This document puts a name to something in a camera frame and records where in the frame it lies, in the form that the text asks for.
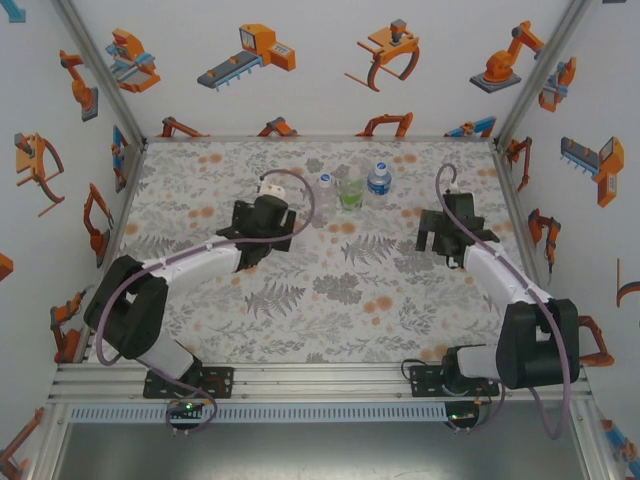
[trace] white wall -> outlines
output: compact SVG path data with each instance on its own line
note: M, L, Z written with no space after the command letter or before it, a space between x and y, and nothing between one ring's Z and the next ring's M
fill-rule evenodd
M283 116L300 134L355 134L384 113L415 114L409 134L442 135L465 121L495 115L504 119L524 81L487 94L469 83L489 56L506 49L511 29L530 20L546 41L567 0L293 0L157 2L75 0L101 49L123 28L156 57L162 80L145 92L123 96L145 135L157 135L164 117L213 135L256 135L267 121ZM358 40L401 18L420 37L421 57L404 82L379 72L375 93L344 75L366 78L371 54ZM297 68L273 65L245 73L219 92L198 76L241 50L238 28L262 23L296 51ZM104 52L108 64L111 57ZM535 61L523 49L515 67L524 79ZM401 70L406 65L397 66ZM380 128L392 133L395 125Z
M83 205L93 182L116 221L125 191L116 195L111 158L112 127L117 123L104 95L97 118L83 123L71 93L71 76L58 52L78 53L50 2L20 0L24 24L0 21L3 94L0 96L0 253L14 262L14 272L0 282L0 448L3 448L43 405L55 372L55 344L49 309L62 305L101 272L82 223ZM89 86L96 81L78 67ZM38 218L49 201L34 182L16 182L15 133L38 132L58 151L65 171L50 182L65 200ZM45 155L48 173L53 160ZM106 219L94 209L100 229Z
M581 314L594 317L603 329L616 363L588 369L589 380L604 414L638 443L640 296L629 294L616 308L616 258L622 259L622 284L640 280L640 3L594 3L563 55L563 60L577 57L569 96L556 113L534 105L516 136L533 139L531 181L520 199L526 212L539 207L562 224L550 291L571 298ZM597 205L597 185L590 175L560 159L563 136L595 151L611 136L620 139L625 166L618 174L618 196L605 208ZM521 174L518 165L517 182ZM538 253L543 266L541 249L542 245ZM585 346L594 351L592 342Z

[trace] bottle label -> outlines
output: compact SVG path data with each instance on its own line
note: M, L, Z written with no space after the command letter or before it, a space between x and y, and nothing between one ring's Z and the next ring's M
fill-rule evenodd
M391 188L391 182L383 183L382 185L367 182L367 186L369 187L369 191L374 195L386 195Z

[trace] enclosure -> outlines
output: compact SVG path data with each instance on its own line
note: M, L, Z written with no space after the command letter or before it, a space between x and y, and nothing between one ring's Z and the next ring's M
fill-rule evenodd
M2 5L12 66L2 128L16 158L0 190L3 444L43 408L0 458L9 478L640 475L640 424L627 413L640 290L634 2ZM323 215L320 187L307 183L329 174L338 190L357 172L366 185L380 163L389 193L370 186L355 209L334 197ZM436 184L443 165L456 183L445 170ZM267 229L264 212L243 223L280 187L286 197L270 201L290 221L269 227L277 235L252 230ZM427 229L448 234L429 223L428 212L447 218L439 189L473 194L483 223L469 228L490 231L484 240L533 282L522 295L535 284L570 299L588 327L570 399L564 373L538 389L552 423L565 419L555 442L526 388L495 377L460 395L447 388L453 347L506 335L496 282L509 295L519 285L464 253L452 268L437 235L420 251ZM241 248L247 232L295 236ZM105 366L98 324L111 323L107 359L128 341L102 310L125 263L150 269L131 305L153 268L169 298L131 307L138 316L122 314L118 328L150 325L159 308L159 338L173 346ZM542 330L537 341L553 343ZM215 407L194 400L195 416L172 410L191 401L171 402L186 390L172 398L153 376L176 346L212 377L202 388ZM213 412L202 433L172 438Z

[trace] water bottle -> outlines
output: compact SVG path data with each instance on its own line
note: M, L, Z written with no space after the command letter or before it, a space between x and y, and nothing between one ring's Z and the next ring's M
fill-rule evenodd
M391 189L391 174L384 162L378 162L369 172L367 187L374 196L383 196Z
M321 228L333 219L337 210L338 192L331 175L328 173L320 174L313 185L313 196L316 200L316 211L312 224L314 227Z

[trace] table surface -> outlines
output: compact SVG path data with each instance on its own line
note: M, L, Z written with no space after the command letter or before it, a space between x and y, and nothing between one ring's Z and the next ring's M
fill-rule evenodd
M167 303L164 328L204 363L439 360L452 345L495 342L502 323L486 291L464 270L416 252L422 209L441 210L434 189L443 162L474 193L476 214L520 255L489 143L151 143L126 221L121 254L168 255L230 224L235 200L255 199L258 177L289 168L313 180L349 166L391 165L383 205L338 210L323 225L251 270L213 278ZM302 221L300 182L276 178ZM90 361L95 361L92 352Z

